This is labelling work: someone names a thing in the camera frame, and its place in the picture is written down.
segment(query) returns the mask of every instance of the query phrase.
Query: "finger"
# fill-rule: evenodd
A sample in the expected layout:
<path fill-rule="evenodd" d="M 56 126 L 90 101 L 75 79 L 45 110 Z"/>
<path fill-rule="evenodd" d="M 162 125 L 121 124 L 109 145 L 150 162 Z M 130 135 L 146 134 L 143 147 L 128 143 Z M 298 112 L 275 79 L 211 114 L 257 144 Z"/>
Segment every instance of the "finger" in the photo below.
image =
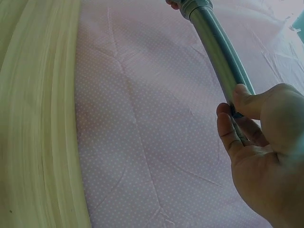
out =
<path fill-rule="evenodd" d="M 274 94 L 285 93 L 286 91 L 297 92 L 291 85 L 278 84 L 262 94 L 251 95 L 244 85 L 239 84 L 233 92 L 233 103 L 236 110 L 244 116 L 249 119 L 259 120 L 266 100 Z"/>
<path fill-rule="evenodd" d="M 269 142 L 262 133 L 261 128 L 253 120 L 247 117 L 242 117 L 240 119 L 236 119 L 236 122 L 245 136 L 250 141 L 254 142 L 255 145 L 261 147 L 269 145 Z"/>
<path fill-rule="evenodd" d="M 179 9 L 180 9 L 179 6 L 178 6 L 176 3 L 172 3 L 172 4 L 171 4 L 171 7 L 172 7 L 173 9 L 175 9 L 175 10 L 179 10 Z"/>
<path fill-rule="evenodd" d="M 231 116 L 231 107 L 226 104 L 226 103 L 221 103 L 218 108 L 217 108 L 217 115 L 221 114 L 221 113 L 226 113 L 229 116 Z M 242 133 L 242 131 L 240 130 L 240 128 L 238 127 L 237 123 L 235 122 L 235 120 L 232 118 L 232 125 L 234 126 L 234 129 L 236 130 L 236 133 L 238 135 L 238 137 L 240 138 L 241 142 L 243 143 L 244 146 L 250 146 L 253 145 Z"/>
<path fill-rule="evenodd" d="M 221 113 L 226 113 L 228 115 L 231 115 L 231 108 L 228 104 L 226 103 L 221 103 L 218 108 L 217 108 L 217 115 Z"/>
<path fill-rule="evenodd" d="M 177 5 L 176 2 L 173 2 L 171 0 L 166 0 L 166 3 L 168 3 L 169 5 L 171 5 L 171 7 L 175 10 L 178 10 L 179 9 L 179 6 Z"/>
<path fill-rule="evenodd" d="M 244 145 L 233 127 L 231 117 L 227 113 L 218 115 L 218 134 L 233 161 L 237 153 L 244 148 Z"/>

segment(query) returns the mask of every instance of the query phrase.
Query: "white dots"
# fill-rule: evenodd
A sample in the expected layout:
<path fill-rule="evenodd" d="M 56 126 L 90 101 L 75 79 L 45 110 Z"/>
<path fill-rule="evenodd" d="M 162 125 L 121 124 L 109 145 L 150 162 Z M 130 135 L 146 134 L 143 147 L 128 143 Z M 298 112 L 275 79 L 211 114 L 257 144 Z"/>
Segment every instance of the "white dots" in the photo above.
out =
<path fill-rule="evenodd" d="M 223 96 L 199 39 L 149 2 L 83 0 L 76 117 L 93 227 L 263 222 L 233 187 L 215 124 Z"/>

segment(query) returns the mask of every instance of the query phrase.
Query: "bed sheet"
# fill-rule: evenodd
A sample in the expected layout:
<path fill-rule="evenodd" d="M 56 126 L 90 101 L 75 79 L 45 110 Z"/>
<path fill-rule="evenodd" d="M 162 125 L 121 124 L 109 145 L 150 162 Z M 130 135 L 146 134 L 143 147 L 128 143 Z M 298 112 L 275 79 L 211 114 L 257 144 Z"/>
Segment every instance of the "bed sheet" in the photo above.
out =
<path fill-rule="evenodd" d="M 304 92 L 303 45 L 263 0 L 214 0 L 257 93 Z M 233 186 L 224 102 L 190 22 L 165 0 L 83 0 L 77 135 L 94 228 L 267 228 Z"/>

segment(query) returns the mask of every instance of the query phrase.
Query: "fingernail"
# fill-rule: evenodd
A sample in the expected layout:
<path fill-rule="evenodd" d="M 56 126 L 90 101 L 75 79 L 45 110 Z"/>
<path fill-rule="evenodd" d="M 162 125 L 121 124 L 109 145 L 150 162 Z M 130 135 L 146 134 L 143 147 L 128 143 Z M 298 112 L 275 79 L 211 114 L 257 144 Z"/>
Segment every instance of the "fingernail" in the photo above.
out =
<path fill-rule="evenodd" d="M 234 89 L 234 92 L 238 95 L 248 95 L 250 92 L 244 84 L 238 84 Z"/>

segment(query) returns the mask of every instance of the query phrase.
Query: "polka dot fabric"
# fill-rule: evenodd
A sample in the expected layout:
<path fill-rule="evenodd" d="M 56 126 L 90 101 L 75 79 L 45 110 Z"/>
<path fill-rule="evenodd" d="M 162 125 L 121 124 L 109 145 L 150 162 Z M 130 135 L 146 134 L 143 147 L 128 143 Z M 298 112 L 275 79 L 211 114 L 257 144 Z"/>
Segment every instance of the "polka dot fabric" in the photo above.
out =
<path fill-rule="evenodd" d="M 245 37 L 255 20 L 225 7 L 218 16 L 264 91 L 281 80 L 272 65 L 293 61 L 261 45 L 280 47 L 282 24 Z M 76 58 L 79 155 L 94 228 L 270 227 L 233 186 L 216 130 L 224 97 L 178 11 L 164 0 L 83 0 Z"/>

